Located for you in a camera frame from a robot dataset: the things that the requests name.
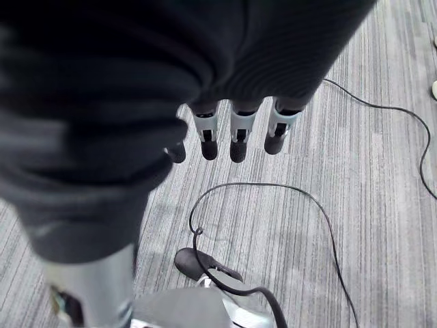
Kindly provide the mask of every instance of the metal base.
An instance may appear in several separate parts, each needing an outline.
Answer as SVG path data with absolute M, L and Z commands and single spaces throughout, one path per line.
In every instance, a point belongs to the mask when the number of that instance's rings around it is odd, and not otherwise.
M 228 286 L 248 288 L 223 272 L 210 272 Z M 273 328 L 273 324 L 255 297 L 223 292 L 204 275 L 195 288 L 167 290 L 137 300 L 130 328 Z

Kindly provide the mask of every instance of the silver metal part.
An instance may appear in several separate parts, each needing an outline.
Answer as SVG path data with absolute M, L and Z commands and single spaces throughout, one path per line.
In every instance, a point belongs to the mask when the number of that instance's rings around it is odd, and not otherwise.
M 126 327 L 132 317 L 133 254 L 134 247 L 129 245 L 89 263 L 60 264 L 43 260 L 58 317 L 68 325 Z
M 231 139 L 233 142 L 237 142 L 237 132 L 238 130 L 246 130 L 246 137 L 244 142 L 249 140 L 249 135 L 252 132 L 253 123 L 255 121 L 256 112 L 252 115 L 243 116 L 238 115 L 234 108 L 231 110 Z
M 147 323 L 145 321 L 132 319 L 130 322 L 130 328 L 166 328 L 162 326 L 153 325 L 151 323 Z
M 223 272 L 214 269 L 210 269 L 209 272 L 211 272 L 218 280 L 224 284 L 227 284 L 229 287 L 240 290 L 248 289 L 248 286 Z M 196 286 L 220 290 L 206 275 L 202 275 Z M 232 322 L 236 324 L 234 327 L 273 328 L 273 318 L 262 311 L 260 304 L 256 302 L 255 296 L 242 297 L 231 295 L 222 290 L 220 290 L 220 292 L 222 295 L 223 305 L 225 306 L 225 309 Z
M 278 113 L 275 106 L 272 107 L 270 110 L 270 117 L 268 119 L 268 134 L 271 137 L 275 137 L 275 132 L 278 127 L 278 124 L 285 124 L 285 132 L 281 135 L 281 138 L 285 138 L 285 136 L 290 131 L 290 128 L 292 127 L 294 121 L 296 118 L 298 118 L 301 115 L 301 113 L 297 113 L 294 115 L 281 115 Z
M 215 113 L 213 116 L 209 118 L 200 118 L 199 116 L 193 115 L 194 123 L 196 126 L 197 134 L 202 142 L 205 142 L 205 137 L 203 135 L 204 131 L 211 131 L 211 141 L 217 140 L 217 123 L 218 116 Z

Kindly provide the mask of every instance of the black plastic part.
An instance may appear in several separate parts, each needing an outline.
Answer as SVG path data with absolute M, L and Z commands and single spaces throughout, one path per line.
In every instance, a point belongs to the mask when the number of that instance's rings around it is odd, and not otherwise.
M 276 155 L 282 150 L 284 140 L 285 138 L 271 137 L 267 134 L 264 142 L 264 150 L 270 155 Z
M 205 159 L 212 161 L 217 157 L 217 141 L 202 141 L 200 144 L 202 147 L 202 155 Z
M 209 256 L 202 251 L 197 252 L 199 253 L 201 262 L 207 269 L 217 269 L 226 273 L 228 276 L 243 282 L 243 277 L 238 272 L 218 263 L 212 256 Z M 180 249 L 175 255 L 174 263 L 176 268 L 190 279 L 197 281 L 203 275 L 203 270 L 196 259 L 193 248 L 186 247 Z
M 246 158 L 247 143 L 246 142 L 233 142 L 231 141 L 231 148 L 229 155 L 234 163 L 241 163 Z
M 185 161 L 186 152 L 183 142 L 180 142 L 173 147 L 167 148 L 167 152 L 169 153 L 169 156 L 173 163 L 180 164 Z

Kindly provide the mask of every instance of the dark gray sleeve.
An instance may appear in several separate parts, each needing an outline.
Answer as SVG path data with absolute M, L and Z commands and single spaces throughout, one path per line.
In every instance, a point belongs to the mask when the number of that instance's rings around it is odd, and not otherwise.
M 0 196 L 39 256 L 107 256 L 137 241 L 147 195 L 171 169 L 163 148 L 186 133 L 179 105 L 229 74 L 239 1 L 205 14 L 163 1 L 10 2 L 0 10 Z M 225 10 L 228 26 L 215 29 L 208 15 Z

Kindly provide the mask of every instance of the robotic hand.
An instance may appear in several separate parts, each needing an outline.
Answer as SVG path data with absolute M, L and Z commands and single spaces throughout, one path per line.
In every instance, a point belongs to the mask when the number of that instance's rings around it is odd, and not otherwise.
M 374 2 L 22 0 L 2 8 L 0 196 L 17 209 L 58 316 L 79 327 L 130 326 L 147 196 L 170 158 L 185 157 L 181 104 L 214 159 L 216 104 L 232 100 L 238 163 L 259 104 L 276 96 L 265 141 L 276 154 Z M 211 288 L 196 290 L 145 301 L 141 325 L 228 327 L 232 306 Z M 153 323 L 170 310 L 179 323 Z

